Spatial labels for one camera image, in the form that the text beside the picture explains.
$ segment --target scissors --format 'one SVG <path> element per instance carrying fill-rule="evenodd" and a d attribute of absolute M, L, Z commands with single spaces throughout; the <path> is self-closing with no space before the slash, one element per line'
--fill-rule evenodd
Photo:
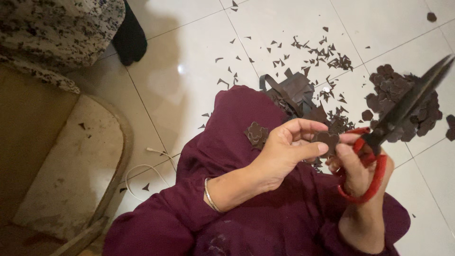
<path fill-rule="evenodd" d="M 397 128 L 401 127 L 404 120 L 430 95 L 447 75 L 455 56 L 450 54 L 432 66 L 415 85 L 394 105 L 394 107 L 382 118 L 376 128 L 370 133 L 370 128 L 356 128 L 347 133 L 361 134 L 354 145 L 354 152 L 360 157 L 364 167 L 376 161 L 373 180 L 367 191 L 359 197 L 354 197 L 344 191 L 343 184 L 346 179 L 346 170 L 341 167 L 334 175 L 343 179 L 338 185 L 338 192 L 347 201 L 362 204 L 370 200 L 379 190 L 385 174 L 387 156 L 381 153 L 381 144 Z"/>

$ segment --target maroon sleeve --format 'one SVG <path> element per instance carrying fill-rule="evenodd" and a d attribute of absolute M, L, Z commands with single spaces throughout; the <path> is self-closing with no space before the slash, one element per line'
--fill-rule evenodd
<path fill-rule="evenodd" d="M 182 180 L 120 215 L 106 235 L 103 255 L 186 254 L 192 233 L 221 216 L 204 202 L 204 179 Z"/>
<path fill-rule="evenodd" d="M 337 191 L 338 178 L 329 174 L 315 174 L 316 191 L 321 213 L 318 241 L 334 255 L 365 256 L 342 239 L 338 222 L 347 207 L 345 199 Z M 384 195 L 383 218 L 385 225 L 385 248 L 379 255 L 398 255 L 394 243 L 406 234 L 411 224 L 408 211 L 389 194 Z"/>

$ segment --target fingernail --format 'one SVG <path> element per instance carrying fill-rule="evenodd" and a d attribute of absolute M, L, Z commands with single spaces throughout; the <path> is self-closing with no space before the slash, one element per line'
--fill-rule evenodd
<path fill-rule="evenodd" d="M 319 149 L 319 153 L 325 153 L 329 150 L 329 146 L 327 146 L 327 144 L 321 142 L 318 144 L 318 149 Z"/>

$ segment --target maroon clothing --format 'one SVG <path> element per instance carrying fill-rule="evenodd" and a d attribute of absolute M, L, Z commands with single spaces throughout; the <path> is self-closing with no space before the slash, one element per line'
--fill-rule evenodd
<path fill-rule="evenodd" d="M 103 255 L 367 255 L 341 239 L 338 221 L 346 201 L 338 178 L 301 162 L 275 191 L 219 214 L 203 200 L 204 179 L 250 164 L 260 153 L 244 130 L 256 121 L 269 131 L 284 113 L 262 92 L 246 86 L 221 91 L 205 131 L 182 150 L 175 186 L 119 216 L 107 233 Z M 408 212 L 384 197 L 386 248 L 409 229 Z"/>

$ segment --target black fabric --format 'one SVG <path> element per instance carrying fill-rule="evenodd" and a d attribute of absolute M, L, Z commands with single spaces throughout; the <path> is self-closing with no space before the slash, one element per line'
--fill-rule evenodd
<path fill-rule="evenodd" d="M 147 40 L 141 25 L 133 11 L 125 1 L 125 19 L 112 39 L 112 45 L 123 65 L 129 66 L 134 61 L 140 61 L 147 50 Z"/>

